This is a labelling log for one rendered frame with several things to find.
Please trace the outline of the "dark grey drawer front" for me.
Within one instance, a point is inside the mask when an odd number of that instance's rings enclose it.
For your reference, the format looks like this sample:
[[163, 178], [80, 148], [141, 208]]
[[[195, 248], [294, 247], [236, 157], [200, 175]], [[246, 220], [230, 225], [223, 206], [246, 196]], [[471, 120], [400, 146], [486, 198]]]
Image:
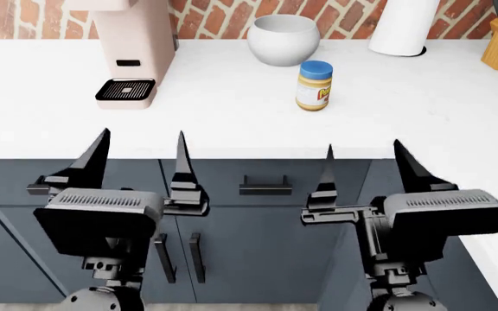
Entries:
[[[210, 216], [220, 213], [275, 213], [298, 217], [308, 195], [316, 191], [325, 160], [192, 160], [198, 182], [210, 197]], [[288, 176], [289, 196], [239, 195], [244, 175], [249, 183], [276, 184]]]
[[[27, 186], [40, 175], [50, 175], [66, 168], [71, 159], [0, 160], [0, 205], [44, 205], [46, 196], [28, 194]], [[166, 196], [158, 160], [108, 160], [103, 188], [133, 188]]]

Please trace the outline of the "peanut butter jar blue lid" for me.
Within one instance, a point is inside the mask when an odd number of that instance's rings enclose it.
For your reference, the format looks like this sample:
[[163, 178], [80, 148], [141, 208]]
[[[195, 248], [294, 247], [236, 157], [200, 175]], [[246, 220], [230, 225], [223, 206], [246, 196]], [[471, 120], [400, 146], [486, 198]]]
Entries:
[[305, 111], [320, 111], [329, 103], [333, 67], [326, 61], [304, 61], [297, 77], [296, 103]]

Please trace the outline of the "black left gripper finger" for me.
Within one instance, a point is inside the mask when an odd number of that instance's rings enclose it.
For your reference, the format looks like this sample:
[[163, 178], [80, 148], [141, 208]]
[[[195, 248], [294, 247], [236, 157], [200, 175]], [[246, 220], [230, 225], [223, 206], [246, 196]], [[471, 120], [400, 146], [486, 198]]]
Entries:
[[198, 185], [198, 180], [191, 166], [183, 131], [180, 131], [178, 137], [176, 170], [170, 187], [172, 199], [199, 199], [201, 197], [201, 186]]
[[43, 178], [53, 188], [101, 188], [110, 147], [111, 132], [104, 129], [77, 160]]

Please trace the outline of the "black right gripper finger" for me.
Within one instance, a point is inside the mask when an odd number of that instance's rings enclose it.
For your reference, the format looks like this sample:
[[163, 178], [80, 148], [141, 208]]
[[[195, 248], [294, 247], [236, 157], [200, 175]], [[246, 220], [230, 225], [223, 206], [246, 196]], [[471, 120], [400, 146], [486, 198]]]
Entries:
[[329, 145], [319, 184], [312, 194], [308, 196], [308, 209], [317, 212], [322, 209], [333, 209], [337, 199], [334, 175], [334, 153]]
[[399, 175], [407, 194], [458, 190], [457, 184], [432, 175], [399, 139], [393, 142], [393, 149]]

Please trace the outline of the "pink coffee machine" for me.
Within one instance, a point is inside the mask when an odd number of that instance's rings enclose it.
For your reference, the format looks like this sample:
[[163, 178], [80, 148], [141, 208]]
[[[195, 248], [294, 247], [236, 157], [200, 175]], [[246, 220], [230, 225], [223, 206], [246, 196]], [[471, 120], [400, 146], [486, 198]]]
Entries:
[[149, 108], [178, 48], [169, 18], [169, 0], [65, 0], [64, 7], [92, 16], [110, 79], [156, 82], [156, 89], [146, 100], [96, 100], [99, 108]]

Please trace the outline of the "black drip tray grate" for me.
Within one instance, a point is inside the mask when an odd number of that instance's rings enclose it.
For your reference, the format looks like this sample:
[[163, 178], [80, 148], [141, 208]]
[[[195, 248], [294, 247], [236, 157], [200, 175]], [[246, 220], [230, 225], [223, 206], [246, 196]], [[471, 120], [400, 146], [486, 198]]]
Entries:
[[100, 101], [146, 100], [156, 89], [153, 79], [109, 79], [95, 95]]

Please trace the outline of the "white paper towel roll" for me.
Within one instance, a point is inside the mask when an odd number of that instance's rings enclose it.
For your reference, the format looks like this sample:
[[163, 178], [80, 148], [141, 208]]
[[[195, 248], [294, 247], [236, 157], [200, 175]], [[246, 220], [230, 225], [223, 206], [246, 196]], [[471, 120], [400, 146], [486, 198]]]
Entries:
[[386, 0], [368, 48], [377, 54], [410, 56], [423, 46], [440, 0]]

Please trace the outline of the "dark grey corner cabinet panel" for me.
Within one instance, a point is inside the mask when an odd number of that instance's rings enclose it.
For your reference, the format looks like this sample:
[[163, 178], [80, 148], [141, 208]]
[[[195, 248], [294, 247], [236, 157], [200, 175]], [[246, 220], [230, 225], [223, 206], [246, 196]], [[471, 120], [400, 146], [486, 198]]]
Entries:
[[[404, 191], [394, 160], [336, 160], [338, 204], [369, 204], [374, 196]], [[353, 225], [340, 225], [317, 311], [366, 311], [371, 301]], [[498, 299], [460, 238], [450, 237], [444, 257], [426, 265], [412, 289], [437, 298], [449, 311], [498, 311]]]

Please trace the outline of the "white round bowl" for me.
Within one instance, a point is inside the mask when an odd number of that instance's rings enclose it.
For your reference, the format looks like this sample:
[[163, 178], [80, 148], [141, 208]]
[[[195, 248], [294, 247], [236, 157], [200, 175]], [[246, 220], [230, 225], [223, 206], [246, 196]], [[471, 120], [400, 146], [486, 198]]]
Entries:
[[247, 33], [253, 56], [273, 67], [293, 67], [317, 49], [321, 36], [314, 20], [298, 15], [258, 17]]

